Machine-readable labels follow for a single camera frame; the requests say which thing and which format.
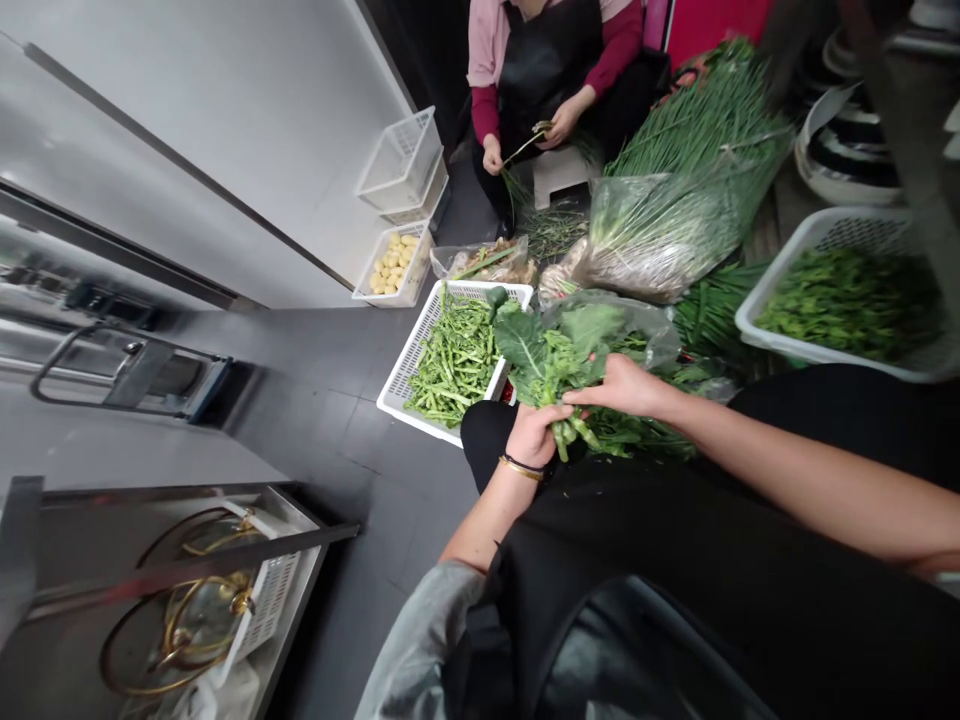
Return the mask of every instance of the white plastic basket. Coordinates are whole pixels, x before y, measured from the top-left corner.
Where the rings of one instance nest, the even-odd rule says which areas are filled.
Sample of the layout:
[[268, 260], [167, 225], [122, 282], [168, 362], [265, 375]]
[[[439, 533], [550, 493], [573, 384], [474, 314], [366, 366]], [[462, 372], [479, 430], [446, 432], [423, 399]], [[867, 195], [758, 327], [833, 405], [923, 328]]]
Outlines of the white plastic basket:
[[440, 202], [440, 196], [447, 186], [449, 175], [447, 166], [443, 164], [443, 158], [437, 157], [436, 165], [432, 173], [432, 180], [427, 187], [426, 194], [416, 205], [397, 208], [396, 210], [384, 210], [380, 216], [389, 220], [394, 225], [409, 225], [410, 223], [429, 220], [437, 210], [437, 204]]
[[[423, 353], [424, 347], [421, 344], [430, 336], [430, 329], [437, 320], [440, 319], [440, 286], [443, 283], [437, 281], [427, 298], [426, 305], [417, 318], [416, 325], [410, 337], [407, 338], [403, 351], [397, 359], [396, 364], [390, 376], [387, 378], [383, 390], [380, 391], [380, 397], [377, 398], [377, 407], [384, 412], [393, 415], [397, 420], [401, 420], [408, 425], [423, 430], [436, 438], [446, 440], [459, 448], [463, 447], [460, 441], [460, 428], [448, 428], [443, 423], [428, 420], [416, 410], [407, 410], [403, 404], [413, 396], [413, 388], [407, 383], [411, 375], [417, 371], [417, 362]], [[507, 291], [507, 294], [520, 303], [524, 310], [530, 305], [530, 298], [533, 297], [533, 288], [529, 285], [511, 285], [507, 283], [484, 283], [472, 282], [468, 280], [447, 282], [447, 293], [453, 297], [469, 297], [477, 300], [484, 299], [484, 292], [492, 287], [500, 286]], [[490, 378], [490, 384], [487, 385], [487, 391], [484, 393], [485, 400], [499, 399], [503, 393], [504, 385], [507, 382], [507, 361], [501, 357], [497, 366], [493, 370], [493, 376]]]
[[[370, 276], [373, 275], [374, 263], [387, 252], [390, 246], [390, 235], [393, 233], [413, 235], [420, 242], [417, 243], [416, 249], [413, 251], [413, 259], [407, 265], [407, 271], [403, 275], [403, 280], [400, 287], [397, 288], [397, 292], [390, 295], [376, 295], [373, 288], [370, 287]], [[430, 268], [430, 248], [432, 247], [433, 233], [430, 232], [428, 220], [384, 230], [380, 233], [380, 238], [373, 248], [370, 259], [367, 260], [367, 266], [363, 269], [363, 275], [357, 282], [357, 287], [351, 297], [354, 300], [363, 300], [377, 307], [413, 307], [417, 304], [420, 290], [423, 288], [423, 281]]]
[[[245, 508], [229, 500], [221, 502], [224, 509], [238, 517], [245, 517]], [[274, 540], [282, 535], [289, 535], [291, 529], [280, 520], [256, 509], [248, 518], [250, 524], [259, 530], [268, 540]], [[260, 572], [253, 583], [253, 592], [250, 599], [256, 607], [256, 612], [245, 612], [240, 618], [240, 626], [230, 645], [227, 659], [216, 665], [204, 674], [211, 686], [222, 687], [230, 675], [235, 663], [243, 660], [277, 632], [277, 623], [280, 613], [283, 612], [287, 600], [287, 592], [293, 581], [293, 573], [297, 569], [300, 553], [272, 558], [260, 565]]]
[[360, 176], [357, 197], [380, 211], [422, 202], [443, 150], [433, 112], [429, 107], [383, 131]]
[[753, 324], [781, 278], [805, 251], [823, 252], [838, 247], [855, 247], [874, 255], [922, 256], [923, 249], [913, 236], [912, 225], [913, 217], [908, 210], [838, 207], [810, 215], [800, 223], [793, 237], [737, 310], [736, 322], [743, 341], [813, 363], [865, 365], [914, 383], [937, 382], [954, 375], [960, 368], [960, 333], [956, 318], [948, 318], [947, 326], [937, 340], [911, 351], [896, 366], [795, 340], [762, 330]]

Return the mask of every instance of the pink shirt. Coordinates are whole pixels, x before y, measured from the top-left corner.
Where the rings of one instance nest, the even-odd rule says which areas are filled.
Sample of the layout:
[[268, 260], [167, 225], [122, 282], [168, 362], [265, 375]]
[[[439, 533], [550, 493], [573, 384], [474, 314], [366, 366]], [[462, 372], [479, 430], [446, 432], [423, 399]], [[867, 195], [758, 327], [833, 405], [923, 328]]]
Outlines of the pink shirt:
[[[546, 7], [562, 0], [547, 0]], [[599, 0], [600, 17], [607, 22], [631, 0]], [[507, 52], [510, 23], [502, 0], [470, 0], [470, 61], [467, 64], [467, 83], [471, 87], [486, 87], [500, 82], [503, 57]]]

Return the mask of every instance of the black apron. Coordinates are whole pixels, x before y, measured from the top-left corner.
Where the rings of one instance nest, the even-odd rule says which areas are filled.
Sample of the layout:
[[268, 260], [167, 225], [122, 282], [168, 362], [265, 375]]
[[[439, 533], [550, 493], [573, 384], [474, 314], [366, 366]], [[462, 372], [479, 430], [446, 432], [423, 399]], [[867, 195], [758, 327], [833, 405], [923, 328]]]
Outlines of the black apron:
[[599, 0], [563, 0], [524, 22], [503, 3], [510, 23], [497, 92], [501, 123], [521, 136], [550, 120], [577, 93], [603, 52]]
[[[625, 692], [567, 647], [602, 648], [583, 638], [629, 611], [627, 582], [640, 629], [608, 633], [638, 646]], [[631, 717], [957, 718], [958, 679], [955, 598], [681, 466], [609, 458], [517, 521], [443, 669], [451, 720], [583, 717], [586, 698]]]

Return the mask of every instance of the stool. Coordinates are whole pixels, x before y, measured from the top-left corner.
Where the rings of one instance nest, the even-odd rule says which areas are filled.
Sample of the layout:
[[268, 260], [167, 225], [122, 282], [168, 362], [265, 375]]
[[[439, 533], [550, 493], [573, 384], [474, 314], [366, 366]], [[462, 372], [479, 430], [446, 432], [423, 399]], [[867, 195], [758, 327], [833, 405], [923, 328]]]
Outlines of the stool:
[[537, 210], [550, 207], [551, 193], [585, 183], [603, 174], [603, 167], [588, 162], [573, 145], [548, 150], [531, 162], [533, 205]]

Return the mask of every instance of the black pants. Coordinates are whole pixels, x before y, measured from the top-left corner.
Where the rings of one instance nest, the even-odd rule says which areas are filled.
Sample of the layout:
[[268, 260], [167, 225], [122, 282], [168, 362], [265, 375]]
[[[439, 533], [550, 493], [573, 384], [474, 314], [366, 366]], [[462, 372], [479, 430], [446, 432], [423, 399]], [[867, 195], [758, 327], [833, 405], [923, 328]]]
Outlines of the black pants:
[[[730, 407], [960, 492], [958, 395], [952, 384], [912, 385], [858, 365], [816, 365], [754, 383]], [[483, 401], [464, 415], [460, 437], [478, 492], [505, 452], [516, 414], [515, 407]], [[692, 467], [726, 490], [767, 504], [706, 458]]]
[[[604, 161], [616, 157], [624, 143], [633, 137], [647, 119], [654, 98], [656, 74], [652, 60], [638, 57], [626, 67], [613, 87], [581, 116], [578, 127], [599, 143]], [[533, 135], [531, 128], [516, 127], [508, 118], [509, 112], [501, 113], [500, 155], [503, 160], [513, 155]], [[530, 160], [542, 152], [535, 144], [529, 145], [513, 162]], [[483, 168], [483, 145], [479, 141], [473, 145], [473, 169], [497, 217], [512, 216], [510, 194], [503, 178], [491, 175]]]

